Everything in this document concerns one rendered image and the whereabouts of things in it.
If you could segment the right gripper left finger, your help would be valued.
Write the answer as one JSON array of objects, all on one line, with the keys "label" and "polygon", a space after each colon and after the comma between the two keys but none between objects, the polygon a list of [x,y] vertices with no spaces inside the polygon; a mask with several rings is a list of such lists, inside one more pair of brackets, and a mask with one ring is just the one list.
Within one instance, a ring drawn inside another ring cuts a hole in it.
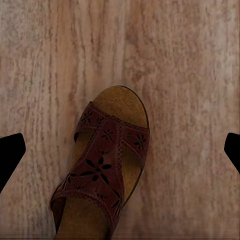
[{"label": "right gripper left finger", "polygon": [[26,152],[21,133],[0,138],[0,193]]}]

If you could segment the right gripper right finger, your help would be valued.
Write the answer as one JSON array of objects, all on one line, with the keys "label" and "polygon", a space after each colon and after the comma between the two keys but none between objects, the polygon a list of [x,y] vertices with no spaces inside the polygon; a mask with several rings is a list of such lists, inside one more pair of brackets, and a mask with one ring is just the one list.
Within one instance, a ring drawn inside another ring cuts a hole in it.
[{"label": "right gripper right finger", "polygon": [[240,173],[240,135],[235,133],[228,133],[224,151]]}]

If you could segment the sandal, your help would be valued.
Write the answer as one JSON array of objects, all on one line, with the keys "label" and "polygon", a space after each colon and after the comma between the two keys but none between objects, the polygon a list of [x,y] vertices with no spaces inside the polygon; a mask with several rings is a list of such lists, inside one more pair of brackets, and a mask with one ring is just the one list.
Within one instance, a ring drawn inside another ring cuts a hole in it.
[{"label": "sandal", "polygon": [[126,86],[105,89],[86,107],[74,140],[71,170],[48,202],[54,240],[111,240],[147,158],[144,103]]}]

